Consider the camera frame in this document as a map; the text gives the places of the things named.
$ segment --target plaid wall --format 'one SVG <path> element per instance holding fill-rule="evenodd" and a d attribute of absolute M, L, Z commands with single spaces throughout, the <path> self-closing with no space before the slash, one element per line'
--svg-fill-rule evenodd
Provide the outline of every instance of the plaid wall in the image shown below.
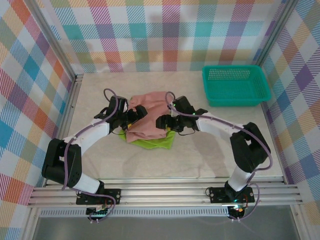
<path fill-rule="evenodd" d="M 263 107 L 280 159 L 319 237 L 320 0 L 298 2 L 263 67 L 272 87 Z"/>
<path fill-rule="evenodd" d="M 18 238 L 71 79 L 23 0 L 0 7 L 0 239 Z"/>
<path fill-rule="evenodd" d="M 38 0 L 78 73 L 251 64 L 285 2 Z"/>

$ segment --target towel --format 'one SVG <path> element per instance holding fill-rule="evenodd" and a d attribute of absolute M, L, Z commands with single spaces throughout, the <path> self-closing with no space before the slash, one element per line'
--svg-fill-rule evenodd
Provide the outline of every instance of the towel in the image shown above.
<path fill-rule="evenodd" d="M 138 105 L 146 108 L 148 114 L 134 123 L 126 132 L 126 142 L 131 143 L 136 140 L 155 140 L 167 137 L 166 129 L 156 128 L 156 120 L 158 117 L 170 114 L 166 100 L 165 91 L 153 91 L 143 95 L 133 96 L 129 101 L 129 109 Z"/>
<path fill-rule="evenodd" d="M 119 132 L 119 137 L 126 141 L 126 135 L 125 132 L 121 130 Z M 170 149 L 172 146 L 172 143 L 174 142 L 176 132 L 174 131 L 168 131 L 166 133 L 165 138 L 159 138 L 159 139 L 150 139 L 150 140 L 144 140 L 144 139 L 138 139 L 135 141 L 130 142 L 131 144 L 140 146 L 145 149 L 154 149 L 154 148 L 165 148 Z"/>

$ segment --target basket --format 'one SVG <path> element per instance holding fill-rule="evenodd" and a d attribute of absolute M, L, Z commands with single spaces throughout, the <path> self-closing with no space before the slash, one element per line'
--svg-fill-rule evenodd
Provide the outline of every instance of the basket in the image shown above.
<path fill-rule="evenodd" d="M 266 77 L 256 65 L 205 66 L 202 77 L 212 107 L 256 106 L 271 98 Z"/>

